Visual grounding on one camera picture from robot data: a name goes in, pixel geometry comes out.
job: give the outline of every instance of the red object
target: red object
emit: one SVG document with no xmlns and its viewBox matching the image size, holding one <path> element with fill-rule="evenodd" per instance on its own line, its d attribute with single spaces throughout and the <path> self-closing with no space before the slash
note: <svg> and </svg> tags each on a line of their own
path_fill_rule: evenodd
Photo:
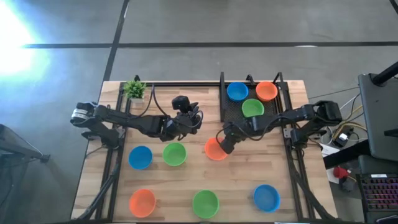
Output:
<svg viewBox="0 0 398 224">
<path fill-rule="evenodd" d="M 228 156 L 228 154 L 225 153 L 224 150 L 220 147 L 216 138 L 210 138 L 209 140 L 207 140 L 205 144 L 205 153 L 207 157 L 216 161 L 222 161 L 226 158 L 226 156 Z"/>
<path fill-rule="evenodd" d="M 147 189 L 140 189 L 134 192 L 130 198 L 130 212 L 138 218 L 144 218 L 150 215 L 156 206 L 155 195 Z"/>
<path fill-rule="evenodd" d="M 341 167 L 335 167 L 333 175 L 339 179 L 349 176 L 349 172 Z"/>
<path fill-rule="evenodd" d="M 268 102 L 278 95 L 278 88 L 272 82 L 260 82 L 256 87 L 256 94 L 261 101 Z"/>
</svg>

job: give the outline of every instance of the concrete floor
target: concrete floor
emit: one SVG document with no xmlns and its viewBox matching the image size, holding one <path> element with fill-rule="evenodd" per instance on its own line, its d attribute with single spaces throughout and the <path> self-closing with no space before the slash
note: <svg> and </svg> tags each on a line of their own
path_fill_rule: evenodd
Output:
<svg viewBox="0 0 398 224">
<path fill-rule="evenodd" d="M 87 145 L 69 119 L 76 102 L 98 99 L 110 52 L 12 47 L 112 43 L 122 4 L 0 1 L 0 123 L 51 154 L 47 164 L 29 164 L 7 223 L 69 219 Z M 392 41 L 397 24 L 388 0 L 131 0 L 120 42 Z M 248 73 L 271 79 L 283 72 L 305 80 L 311 97 L 356 86 L 359 74 L 378 73 L 397 58 L 398 47 L 119 49 L 110 80 L 217 80 L 221 71 L 232 80 Z M 310 101 L 342 105 L 358 93 Z M 339 217 L 362 219 L 359 199 L 333 194 Z"/>
</svg>

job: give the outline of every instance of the keyboard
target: keyboard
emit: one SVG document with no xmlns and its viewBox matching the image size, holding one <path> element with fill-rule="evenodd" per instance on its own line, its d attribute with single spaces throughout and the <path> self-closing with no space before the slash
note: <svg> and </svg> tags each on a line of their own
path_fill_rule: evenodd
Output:
<svg viewBox="0 0 398 224">
<path fill-rule="evenodd" d="M 357 174 L 364 212 L 398 211 L 398 174 Z"/>
</svg>

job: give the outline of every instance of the wooden tabletop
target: wooden tabletop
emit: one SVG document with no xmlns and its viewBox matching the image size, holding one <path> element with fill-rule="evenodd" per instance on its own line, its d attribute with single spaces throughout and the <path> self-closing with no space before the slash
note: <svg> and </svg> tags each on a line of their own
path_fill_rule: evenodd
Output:
<svg viewBox="0 0 398 224">
<path fill-rule="evenodd" d="M 308 103 L 304 82 L 287 81 L 293 108 Z M 99 104 L 116 107 L 120 82 L 104 82 Z M 188 96 L 191 102 L 199 102 L 204 113 L 203 124 L 196 135 L 189 134 L 181 143 L 187 150 L 187 160 L 178 167 L 168 166 L 162 151 L 170 142 L 148 138 L 129 128 L 124 146 L 123 162 L 114 210 L 115 222 L 197 222 L 192 210 L 192 198 L 200 190 L 212 190 L 220 200 L 218 213 L 211 222 L 288 222 L 296 221 L 294 198 L 280 128 L 267 133 L 260 142 L 249 139 L 237 144 L 235 150 L 223 161 L 212 161 L 204 153 L 204 145 L 222 128 L 220 123 L 220 100 L 218 87 L 156 87 L 156 97 L 162 109 L 171 116 L 171 99 L 178 95 Z M 146 103 L 150 89 L 145 93 Z M 146 107 L 133 104 L 132 114 L 139 114 Z M 147 114 L 160 114 L 154 102 Z M 100 147 L 100 141 L 89 143 L 88 152 Z M 129 165 L 128 155 L 136 146 L 145 145 L 153 153 L 152 164 L 145 170 L 134 170 Z M 84 163 L 80 184 L 73 207 L 72 218 L 81 215 L 98 193 L 104 169 L 106 150 L 91 154 Z M 336 209 L 326 176 L 320 149 L 310 146 L 305 149 L 305 167 L 312 192 L 327 211 L 336 217 Z M 280 196 L 280 208 L 274 213 L 259 211 L 253 202 L 256 186 L 274 186 Z M 156 208 L 147 218 L 136 218 L 129 211 L 129 198 L 138 189 L 152 190 Z M 108 207 L 106 197 L 104 215 Z M 307 214 L 301 192 L 302 207 Z"/>
</svg>

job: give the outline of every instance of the plastic bowl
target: plastic bowl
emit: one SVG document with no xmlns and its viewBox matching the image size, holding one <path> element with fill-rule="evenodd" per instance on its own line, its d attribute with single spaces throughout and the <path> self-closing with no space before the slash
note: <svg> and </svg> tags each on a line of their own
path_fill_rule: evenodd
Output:
<svg viewBox="0 0 398 224">
<path fill-rule="evenodd" d="M 264 105 L 256 99 L 248 99 L 242 104 L 243 116 L 246 118 L 264 114 Z"/>
<path fill-rule="evenodd" d="M 256 87 L 256 94 L 261 101 L 267 102 L 278 95 L 278 88 L 271 82 L 260 82 Z"/>
<path fill-rule="evenodd" d="M 248 96 L 249 89 L 245 84 L 236 82 L 228 85 L 226 93 L 232 101 L 239 102 Z"/>
<path fill-rule="evenodd" d="M 152 191 L 140 189 L 134 192 L 130 197 L 130 212 L 138 218 L 144 218 L 150 215 L 156 206 L 156 198 Z"/>
<path fill-rule="evenodd" d="M 254 204 L 263 212 L 274 212 L 279 208 L 278 191 L 271 185 L 260 185 L 254 190 Z"/>
<path fill-rule="evenodd" d="M 209 140 L 207 140 L 205 144 L 205 153 L 207 157 L 216 161 L 222 161 L 226 158 L 226 156 L 228 156 L 228 154 L 225 153 L 224 150 L 220 147 L 216 138 L 210 138 Z"/>
<path fill-rule="evenodd" d="M 137 146 L 130 152 L 129 164 L 132 168 L 143 170 L 152 162 L 152 152 L 146 146 Z"/>
<path fill-rule="evenodd" d="M 177 142 L 168 144 L 163 150 L 163 159 L 170 166 L 179 166 L 187 158 L 185 147 Z"/>
<path fill-rule="evenodd" d="M 201 190 L 193 197 L 192 207 L 199 218 L 211 218 L 217 214 L 220 203 L 214 192 Z"/>
</svg>

